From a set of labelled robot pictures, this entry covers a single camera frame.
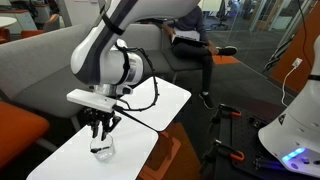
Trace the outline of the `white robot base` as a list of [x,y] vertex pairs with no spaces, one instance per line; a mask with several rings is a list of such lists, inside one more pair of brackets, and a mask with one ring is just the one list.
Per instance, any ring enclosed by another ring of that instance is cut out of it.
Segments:
[[258,131],[263,147],[289,171],[320,177],[320,36],[304,88],[271,123]]

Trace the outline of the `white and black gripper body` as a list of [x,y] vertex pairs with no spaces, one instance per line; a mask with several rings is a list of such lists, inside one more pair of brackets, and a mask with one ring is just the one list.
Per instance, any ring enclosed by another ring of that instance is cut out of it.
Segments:
[[66,98],[69,102],[109,114],[114,112],[114,106],[117,104],[113,98],[81,89],[74,89],[66,95]]

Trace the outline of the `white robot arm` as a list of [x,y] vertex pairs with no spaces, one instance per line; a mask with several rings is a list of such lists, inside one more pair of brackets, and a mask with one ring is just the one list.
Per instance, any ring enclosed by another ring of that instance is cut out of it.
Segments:
[[107,85],[110,97],[116,88],[130,87],[142,78],[143,59],[120,44],[126,28],[139,20],[180,18],[199,0],[107,0],[84,40],[71,56],[73,75],[82,83]]

